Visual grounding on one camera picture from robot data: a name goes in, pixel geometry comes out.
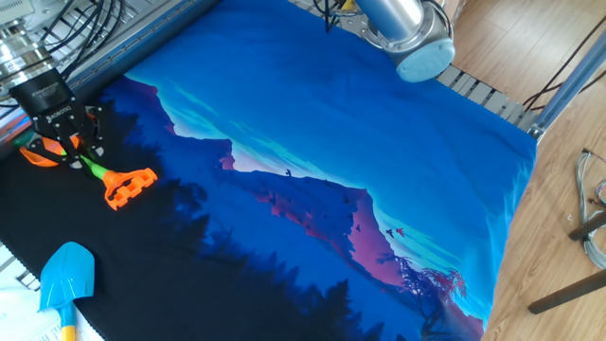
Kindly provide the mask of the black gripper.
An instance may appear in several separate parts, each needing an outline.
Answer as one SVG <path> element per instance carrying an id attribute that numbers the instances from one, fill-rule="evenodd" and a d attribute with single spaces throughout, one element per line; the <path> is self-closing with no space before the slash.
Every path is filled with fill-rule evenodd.
<path id="1" fill-rule="evenodd" d="M 100 107 L 78 103 L 64 78 L 56 70 L 17 85 L 9 94 L 32 120 L 35 137 L 23 147 L 23 156 L 31 164 L 52 168 L 67 161 L 67 151 L 58 140 L 78 134 L 79 149 L 91 159 L 103 156 L 100 133 Z"/>

